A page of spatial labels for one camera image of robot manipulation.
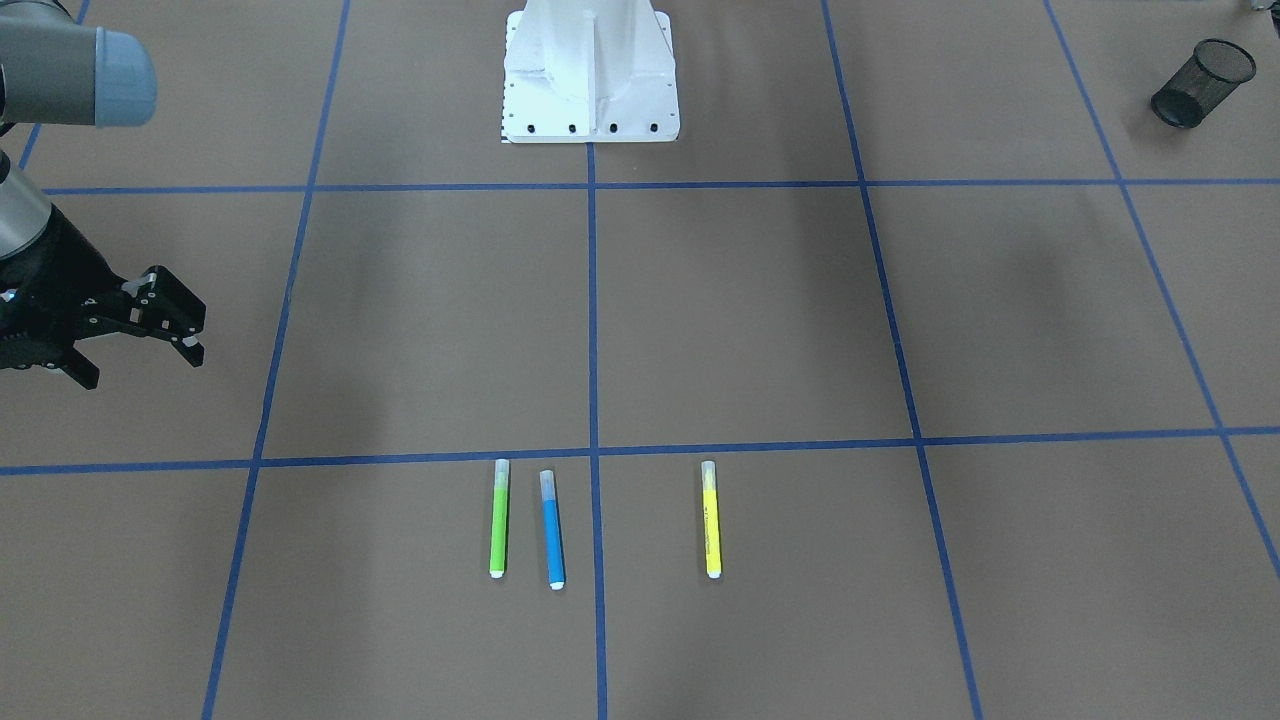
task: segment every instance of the black mesh cup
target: black mesh cup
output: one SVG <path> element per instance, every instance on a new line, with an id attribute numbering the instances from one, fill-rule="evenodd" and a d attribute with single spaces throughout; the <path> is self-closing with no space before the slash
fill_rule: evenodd
<path id="1" fill-rule="evenodd" d="M 1175 128 L 1193 128 L 1257 72 L 1258 64 L 1239 45 L 1202 40 L 1192 58 L 1151 96 L 1151 109 Z"/>

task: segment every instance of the white mounting bracket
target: white mounting bracket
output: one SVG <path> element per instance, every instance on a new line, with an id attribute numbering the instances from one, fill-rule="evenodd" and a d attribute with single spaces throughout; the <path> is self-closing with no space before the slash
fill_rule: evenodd
<path id="1" fill-rule="evenodd" d="M 504 142 L 671 142 L 671 18 L 649 0 L 529 0 L 507 18 Z"/>

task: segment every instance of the vertical blue line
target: vertical blue line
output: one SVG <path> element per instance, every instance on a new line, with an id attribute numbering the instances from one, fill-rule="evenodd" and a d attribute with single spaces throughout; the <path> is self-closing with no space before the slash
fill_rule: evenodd
<path id="1" fill-rule="evenodd" d="M 609 716 L 609 671 L 604 615 L 604 516 L 600 507 L 600 384 L 599 384 L 599 292 L 595 263 L 595 143 L 586 143 L 586 237 L 588 237 L 588 356 L 591 457 L 591 542 L 595 556 L 595 705 L 596 717 Z"/>
<path id="2" fill-rule="evenodd" d="M 870 190 L 867 187 L 867 172 L 863 167 L 863 154 L 858 145 L 858 129 L 854 124 L 854 113 L 849 104 L 849 91 L 845 85 L 845 72 L 840 61 L 840 47 L 836 44 L 836 29 L 831 20 L 831 6 L 827 0 L 822 0 L 822 17 L 827 26 L 827 44 L 831 46 L 831 61 L 836 70 L 836 86 L 840 88 L 840 104 L 845 111 L 845 128 L 849 132 L 849 146 L 854 156 L 854 168 L 858 172 L 858 190 L 863 200 L 863 214 L 867 215 L 867 231 L 872 241 L 872 254 L 876 256 L 876 274 L 879 277 L 881 295 L 884 300 L 884 315 L 888 320 L 890 336 L 893 340 L 893 354 L 897 357 L 897 374 L 902 383 L 902 398 L 906 402 L 906 415 L 911 423 L 911 438 L 915 442 L 915 457 L 920 465 L 920 480 L 924 484 L 924 497 L 929 506 L 929 521 L 933 525 L 933 541 L 937 544 L 938 564 L 942 569 L 942 583 L 947 591 L 947 603 L 951 607 L 951 623 L 955 628 L 956 647 L 960 652 L 960 662 L 964 667 L 965 685 L 969 689 L 969 705 L 973 710 L 974 720 L 983 720 L 982 698 L 978 694 L 978 680 L 973 670 L 973 660 L 969 655 L 969 638 L 964 629 L 964 616 L 960 612 L 960 597 L 956 592 L 955 578 L 951 573 L 951 553 L 947 551 L 947 539 L 942 529 L 942 515 L 938 510 L 937 493 L 933 489 L 933 474 L 929 470 L 929 459 L 924 448 L 923 433 L 920 432 L 920 418 L 915 406 L 915 393 L 911 391 L 911 377 L 906 368 L 906 355 L 902 351 L 902 336 L 897 327 L 897 314 L 893 310 L 893 296 L 890 292 L 888 273 L 884 269 L 884 255 L 881 251 L 879 229 L 876 225 L 876 214 L 872 210 Z"/>
<path id="3" fill-rule="evenodd" d="M 84 15 L 88 14 L 90 0 L 81 3 L 81 10 L 76 14 L 76 24 L 84 24 Z M 36 149 L 36 141 L 40 140 L 40 128 L 44 127 L 41 123 L 36 123 L 31 127 L 31 135 L 27 136 L 27 145 L 22 149 L 22 158 L 18 160 L 18 168 L 26 170 L 27 163 L 31 161 L 31 152 Z"/>
<path id="4" fill-rule="evenodd" d="M 1165 282 L 1165 275 L 1160 270 L 1160 263 L 1156 260 L 1156 251 L 1151 246 L 1151 241 L 1147 238 L 1147 231 L 1142 224 L 1142 218 L 1138 215 L 1138 208 L 1133 202 L 1133 196 L 1129 193 L 1129 183 L 1125 181 L 1124 174 L 1120 172 L 1120 164 L 1116 161 L 1115 152 L 1111 151 L 1111 142 L 1107 140 L 1107 133 L 1102 128 L 1102 120 L 1098 118 L 1098 111 L 1093 105 L 1093 100 L 1089 97 L 1089 91 L 1084 87 L 1084 78 L 1080 76 L 1080 69 L 1075 64 L 1075 55 L 1071 54 L 1071 47 L 1066 42 L 1066 33 L 1062 32 L 1062 23 L 1057 19 L 1057 13 L 1053 12 L 1053 4 L 1050 0 L 1043 0 L 1044 12 L 1048 13 L 1050 23 L 1053 26 L 1053 33 L 1057 36 L 1057 42 L 1062 47 L 1062 55 L 1066 58 L 1066 65 L 1071 70 L 1071 77 L 1075 79 L 1075 88 L 1080 92 L 1080 97 L 1084 100 L 1084 106 L 1089 111 L 1089 119 L 1093 120 L 1093 129 L 1098 133 L 1098 142 L 1102 143 L 1102 151 L 1107 156 L 1107 163 L 1111 165 L 1111 173 L 1115 176 L 1116 184 L 1120 187 L 1120 193 L 1124 196 L 1125 208 L 1129 210 L 1129 219 L 1133 222 L 1134 229 L 1138 232 L 1138 241 L 1142 243 L 1142 251 L 1147 256 L 1147 264 L 1151 266 L 1151 272 L 1156 278 L 1156 286 L 1160 288 L 1160 295 L 1165 301 L 1165 309 L 1169 311 L 1170 319 L 1174 322 L 1174 329 L 1178 331 L 1178 340 L 1183 343 L 1183 351 L 1187 354 L 1187 361 L 1192 366 L 1192 373 L 1196 375 L 1196 383 L 1201 388 L 1201 395 L 1204 397 L 1204 405 L 1208 406 L 1208 414 L 1213 419 L 1213 428 L 1217 430 L 1219 437 L 1222 441 L 1222 450 L 1226 452 L 1226 457 L 1231 464 L 1231 471 L 1235 473 L 1235 482 L 1240 486 L 1240 492 L 1244 495 L 1244 502 L 1249 509 L 1249 515 L 1253 518 L 1253 524 L 1258 529 L 1258 536 L 1262 538 L 1262 547 L 1266 550 L 1267 557 L 1271 560 L 1271 568 L 1276 577 L 1280 578 L 1280 553 L 1276 552 L 1275 542 L 1271 539 L 1271 532 L 1267 529 L 1266 520 L 1262 518 L 1262 512 L 1258 510 L 1258 503 L 1253 497 L 1253 489 L 1249 487 L 1249 480 L 1244 475 L 1244 469 L 1240 466 L 1239 460 L 1235 456 L 1235 448 L 1231 446 L 1230 433 L 1222 423 L 1222 415 L 1219 413 L 1217 404 L 1213 401 L 1213 393 L 1210 392 L 1208 380 L 1204 379 L 1204 373 L 1201 369 L 1199 360 L 1196 357 L 1196 350 L 1192 348 L 1190 336 L 1187 333 L 1187 327 L 1183 324 L 1181 315 L 1178 313 L 1178 306 L 1174 304 L 1174 296 L 1169 291 L 1169 283 Z"/>
<path id="5" fill-rule="evenodd" d="M 333 105 L 333 94 L 338 83 L 338 68 L 342 64 L 342 47 L 347 36 L 347 18 L 349 14 L 351 0 L 343 0 L 342 17 L 338 20 L 338 32 L 334 38 L 333 60 L 329 65 L 329 79 L 325 85 L 324 102 L 320 106 L 320 122 L 316 127 L 315 147 L 311 152 L 311 169 L 307 173 L 306 195 L 303 195 L 302 210 L 298 217 L 298 231 L 293 238 L 293 255 L 289 259 L 289 274 L 284 284 L 280 319 L 275 329 L 271 365 L 266 374 L 266 388 L 262 392 L 262 418 L 259 423 L 257 437 L 253 441 L 253 459 L 248 479 L 244 483 L 244 502 L 241 506 L 239 525 L 236 530 L 236 547 L 232 551 L 230 571 L 227 577 L 227 593 L 223 598 L 223 614 L 218 624 L 218 639 L 214 643 L 214 660 L 209 669 L 209 685 L 205 689 L 205 705 L 201 711 L 201 720 L 212 719 L 214 705 L 218 700 L 218 683 L 221 678 L 223 659 L 227 653 L 227 637 L 230 633 L 232 612 L 236 606 L 236 591 L 239 585 L 239 571 L 244 560 L 244 543 L 248 538 L 248 527 L 253 512 L 253 496 L 257 491 L 259 469 L 262 461 L 262 450 L 266 445 L 268 427 L 271 421 L 271 405 L 275 400 L 275 384 L 280 373 L 280 357 L 284 355 L 284 337 L 289 328 L 293 284 L 297 281 L 298 263 L 302 259 L 302 246 L 306 241 L 307 223 L 311 217 L 311 200 L 315 196 L 316 177 L 320 173 L 320 156 L 324 152 L 324 137 L 329 127 L 329 108 Z"/>

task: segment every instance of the marker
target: marker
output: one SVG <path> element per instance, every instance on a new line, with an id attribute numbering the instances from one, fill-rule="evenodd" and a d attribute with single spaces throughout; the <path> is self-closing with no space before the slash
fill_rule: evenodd
<path id="1" fill-rule="evenodd" d="M 489 538 L 489 577 L 507 571 L 507 498 L 511 495 L 511 461 L 499 460 L 493 468 L 493 534 Z"/>
<path id="2" fill-rule="evenodd" d="M 556 506 L 556 473 L 543 470 L 543 527 L 547 529 L 547 582 L 553 591 L 564 588 L 564 551 L 559 541 L 559 507 Z"/>
<path id="3" fill-rule="evenodd" d="M 703 544 L 707 551 L 707 577 L 721 577 L 719 502 L 716 498 L 716 461 L 703 461 Z"/>

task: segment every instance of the yellow marker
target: yellow marker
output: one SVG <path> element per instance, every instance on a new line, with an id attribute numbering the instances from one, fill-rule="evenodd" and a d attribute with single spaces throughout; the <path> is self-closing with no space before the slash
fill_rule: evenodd
<path id="1" fill-rule="evenodd" d="M 719 502 L 716 500 L 716 461 L 703 461 L 703 544 L 707 548 L 707 577 L 721 575 Z"/>

